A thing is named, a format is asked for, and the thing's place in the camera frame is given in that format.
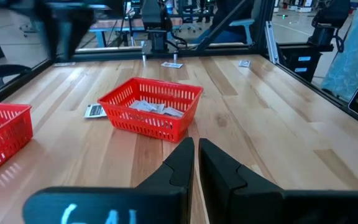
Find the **desk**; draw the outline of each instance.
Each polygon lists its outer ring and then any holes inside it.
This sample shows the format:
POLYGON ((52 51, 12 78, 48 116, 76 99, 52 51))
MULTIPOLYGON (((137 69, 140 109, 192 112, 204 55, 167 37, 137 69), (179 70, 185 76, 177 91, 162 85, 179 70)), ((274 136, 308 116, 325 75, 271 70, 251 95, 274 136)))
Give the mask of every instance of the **desk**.
MULTIPOLYGON (((183 24, 182 18, 171 18, 171 21, 174 29, 178 29, 183 24)), ((106 47, 106 38, 104 36, 104 32, 121 30, 121 22, 122 19, 100 20, 91 26, 89 31, 95 33, 99 47, 106 47)), ((132 30, 144 30, 142 19, 132 20, 132 30)), ((122 31, 129 31, 128 20, 124 21, 124 24, 122 25, 122 31)))
MULTIPOLYGON (((85 120, 88 104, 131 77, 202 85, 187 136, 208 138, 284 189, 358 189, 358 122, 259 55, 77 63, 49 68, 6 102, 29 103, 34 138, 0 167, 0 223, 51 185, 135 187, 176 144, 85 120), (239 59, 251 68, 238 67, 239 59)), ((206 223, 195 159, 192 223, 206 223)))

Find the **red plastic basket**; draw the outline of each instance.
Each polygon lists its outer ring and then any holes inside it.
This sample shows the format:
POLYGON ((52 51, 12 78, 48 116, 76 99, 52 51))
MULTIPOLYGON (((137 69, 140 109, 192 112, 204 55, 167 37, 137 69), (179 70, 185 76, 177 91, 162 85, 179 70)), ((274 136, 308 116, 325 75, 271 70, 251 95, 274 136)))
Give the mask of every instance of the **red plastic basket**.
POLYGON ((0 103, 0 166, 32 138, 29 105, 0 103))
POLYGON ((203 87, 199 86, 131 78, 98 102, 114 127, 178 142, 194 118, 202 92, 203 87), (176 118, 129 108, 135 100, 165 103, 185 114, 176 118))

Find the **chair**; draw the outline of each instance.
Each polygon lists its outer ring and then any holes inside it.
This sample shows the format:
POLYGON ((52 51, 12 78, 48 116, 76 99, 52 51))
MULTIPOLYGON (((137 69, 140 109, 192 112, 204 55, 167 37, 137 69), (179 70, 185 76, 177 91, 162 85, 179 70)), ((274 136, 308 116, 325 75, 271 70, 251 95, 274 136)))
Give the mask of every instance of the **chair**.
POLYGON ((23 65, 0 65, 0 87, 5 84, 2 80, 4 77, 24 75, 29 71, 31 71, 31 68, 23 65))
POLYGON ((247 45, 252 45, 254 43, 251 37, 251 31, 249 27, 255 22, 256 18, 258 18, 261 4, 262 0, 254 1, 254 7, 252 8, 251 12, 251 19, 240 19, 230 23, 230 26, 244 26, 247 36, 247 45))

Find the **basket rim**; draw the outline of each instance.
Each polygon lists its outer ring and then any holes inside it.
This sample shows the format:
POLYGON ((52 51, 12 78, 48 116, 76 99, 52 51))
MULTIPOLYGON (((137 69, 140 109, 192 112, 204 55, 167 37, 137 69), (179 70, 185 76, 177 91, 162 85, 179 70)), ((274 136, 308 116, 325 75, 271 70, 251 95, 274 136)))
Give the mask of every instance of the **basket rim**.
POLYGON ((173 85, 180 85, 180 86, 188 86, 188 87, 192 87, 192 88, 199 88, 200 91, 197 93, 197 95, 195 95, 194 99, 192 99, 190 105, 188 108, 191 108, 196 99, 200 98, 201 97, 201 94, 203 93, 204 91, 204 88, 202 86, 193 86, 193 85, 187 85, 187 84, 181 84, 181 83, 174 83, 174 82, 166 82, 166 81, 161 81, 161 80, 155 80, 155 79, 152 79, 152 78, 142 78, 142 77, 134 77, 134 78, 130 78, 128 79, 126 82, 124 82, 123 84, 115 87, 113 90, 109 91, 108 93, 106 93, 104 96, 102 96, 101 98, 98 99, 98 103, 101 104, 101 105, 106 105, 106 106, 110 106, 110 107, 113 107, 113 108, 125 108, 126 110, 130 110, 130 111, 133 111, 133 112, 136 112, 136 113, 140 113, 140 114, 144 114, 144 115, 152 115, 154 117, 158 117, 158 118, 162 118, 162 119, 174 119, 174 120, 182 120, 183 118, 186 117, 186 115, 189 113, 189 110, 186 110, 185 113, 183 114, 183 116, 181 118, 177 118, 175 116, 167 116, 167 115, 163 115, 163 114, 158 114, 158 113, 152 113, 152 112, 148 112, 148 111, 141 111, 141 110, 137 110, 137 109, 134 109, 134 108, 130 108, 130 107, 126 107, 126 106, 118 106, 118 105, 113 105, 113 104, 110 104, 108 102, 104 102, 103 99, 105 97, 107 97, 108 95, 110 95, 112 92, 116 91, 118 88, 126 85, 127 83, 131 82, 132 80, 148 80, 148 81, 153 81, 153 82, 159 82, 159 83, 169 83, 169 84, 173 84, 173 85))
POLYGON ((9 122, 11 122, 11 121, 14 121, 14 120, 16 120, 16 119, 19 119, 19 117, 22 115, 22 114, 24 114, 25 112, 27 112, 27 111, 29 111, 30 109, 31 109, 31 105, 23 105, 23 104, 15 104, 15 103, 0 103, 0 106, 1 105, 4 105, 4 106, 21 106, 21 107, 23 107, 24 109, 21 111, 21 112, 19 112, 17 115, 15 115, 15 117, 13 117, 12 119, 9 119, 9 120, 7 120, 7 121, 5 121, 2 125, 0 125, 0 129, 2 128, 2 127, 5 127, 5 125, 7 124, 7 123, 9 123, 9 122))

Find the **gray floor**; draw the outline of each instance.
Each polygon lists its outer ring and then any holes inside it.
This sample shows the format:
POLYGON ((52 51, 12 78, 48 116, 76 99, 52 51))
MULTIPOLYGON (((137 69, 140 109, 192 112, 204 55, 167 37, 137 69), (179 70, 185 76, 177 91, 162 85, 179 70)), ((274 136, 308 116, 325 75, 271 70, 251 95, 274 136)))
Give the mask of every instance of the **gray floor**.
MULTIPOLYGON (((278 43, 290 43, 290 42, 305 42, 308 37, 312 35, 314 28, 311 26, 313 19, 313 13, 300 14, 292 11, 281 10, 279 13, 273 15, 273 31, 275 39, 278 43)), ((352 17, 348 19, 344 28, 342 28, 340 34, 343 36, 346 33, 347 28, 351 23, 352 17)), ((19 29, 24 25, 29 25, 29 20, 25 17, 18 16, 13 12, 0 11, 0 46, 4 51, 6 58, 0 59, 0 64, 16 63, 34 67, 43 60, 46 59, 45 51, 40 44, 40 39, 37 34, 28 34, 24 37, 24 33, 19 29)), ((193 30, 187 30, 184 28, 178 35, 185 39, 194 39, 204 32, 211 24, 197 23, 196 32, 193 30)), ((115 36, 110 33, 106 34, 106 39, 110 37, 112 41, 115 36)), ((138 35, 139 42, 141 39, 145 39, 145 35, 138 35)), ((97 47, 96 39, 93 33, 87 34, 80 47, 94 48, 97 47)), ((319 86, 323 77, 327 73, 330 64, 332 63, 336 55, 334 52, 324 53, 319 61, 315 78, 313 83, 319 86)))

